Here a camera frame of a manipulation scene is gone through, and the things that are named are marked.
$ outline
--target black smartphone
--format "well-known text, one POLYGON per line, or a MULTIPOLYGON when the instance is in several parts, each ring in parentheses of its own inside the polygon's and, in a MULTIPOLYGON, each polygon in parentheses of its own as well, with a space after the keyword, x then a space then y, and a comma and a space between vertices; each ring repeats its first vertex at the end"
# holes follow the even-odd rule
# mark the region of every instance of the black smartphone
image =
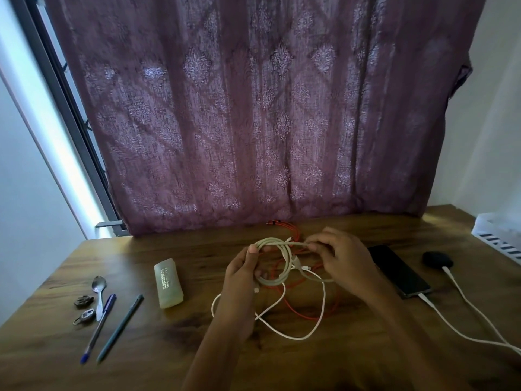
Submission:
POLYGON ((432 289, 425 280, 416 274, 396 253, 386 245, 375 245, 368 248, 374 263, 382 273, 398 289, 405 298, 421 293, 426 294, 432 289))

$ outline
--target wooden tabletop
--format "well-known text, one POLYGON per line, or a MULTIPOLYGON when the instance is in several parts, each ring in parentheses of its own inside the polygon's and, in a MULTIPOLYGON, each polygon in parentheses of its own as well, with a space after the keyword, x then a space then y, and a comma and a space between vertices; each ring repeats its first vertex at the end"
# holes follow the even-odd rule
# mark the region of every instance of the wooden tabletop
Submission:
MULTIPOLYGON (((431 207, 422 219, 378 214, 312 219, 298 223, 304 235, 333 226, 358 235, 370 246, 388 244, 430 283, 432 301, 461 332, 496 340, 482 319, 463 302, 442 272, 421 263, 424 251, 449 254, 453 274, 467 297, 494 322, 512 344, 521 346, 521 267, 470 235, 473 219, 452 206, 431 207)), ((264 237, 287 238, 278 226, 181 231, 141 238, 85 241, 0 329, 0 389, 28 390, 176 390, 192 361, 212 316, 225 267, 237 252, 264 237), (153 266, 176 262, 185 301, 161 310, 153 266), (117 301, 85 366, 79 361, 95 324, 73 326, 81 311, 73 302, 93 295, 92 279, 104 276, 117 301), (145 301, 107 359, 95 357, 136 296, 145 301)), ((270 266, 276 258, 261 258, 270 266)), ((316 257, 304 256, 306 264, 316 257)), ((327 285, 327 308, 335 285, 327 285)), ((317 315, 319 283, 305 282, 288 300, 307 315, 317 315)), ((261 289, 257 310, 278 297, 261 289)), ((521 389, 521 357, 511 350, 468 342, 450 330, 418 298, 408 299, 414 317, 462 368, 477 389, 521 389)), ((280 331, 303 336, 313 322, 293 314, 283 303, 265 319, 280 331)), ((411 389, 396 349, 368 307, 345 291, 334 315, 322 321, 303 342, 276 335, 257 322, 240 356, 233 390, 411 389)))

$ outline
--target hand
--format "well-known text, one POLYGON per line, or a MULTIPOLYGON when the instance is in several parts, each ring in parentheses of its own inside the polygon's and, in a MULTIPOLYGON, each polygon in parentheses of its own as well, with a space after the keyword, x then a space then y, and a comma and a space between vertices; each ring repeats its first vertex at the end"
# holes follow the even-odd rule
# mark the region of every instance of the hand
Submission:
POLYGON ((253 332, 255 309, 253 290, 257 286, 254 275, 257 267, 258 248, 251 244, 237 254, 226 268, 225 282, 215 320, 226 329, 234 329, 244 342, 253 332))
POLYGON ((322 257, 324 269, 333 280, 363 301, 369 303, 379 292, 389 290, 389 283, 380 275, 358 237, 325 227, 321 233, 309 236, 305 243, 309 243, 310 251, 322 257))

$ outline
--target spoon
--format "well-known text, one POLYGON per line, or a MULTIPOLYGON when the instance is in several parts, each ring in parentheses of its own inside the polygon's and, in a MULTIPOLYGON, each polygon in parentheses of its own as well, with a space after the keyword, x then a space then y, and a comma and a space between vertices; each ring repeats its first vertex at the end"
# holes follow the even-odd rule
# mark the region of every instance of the spoon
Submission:
POLYGON ((107 286, 107 281, 102 276, 96 276, 92 282, 92 290, 98 294, 98 303, 96 305, 96 321, 101 320, 103 315, 103 299, 101 293, 107 286))

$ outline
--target curtain fold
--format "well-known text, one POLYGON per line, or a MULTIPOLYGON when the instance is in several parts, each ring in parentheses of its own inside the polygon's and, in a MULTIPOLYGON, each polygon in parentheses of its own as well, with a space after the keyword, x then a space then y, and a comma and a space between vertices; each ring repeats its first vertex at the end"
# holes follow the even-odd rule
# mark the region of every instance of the curtain fold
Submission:
POLYGON ((485 0, 45 0, 134 235, 425 210, 485 0))

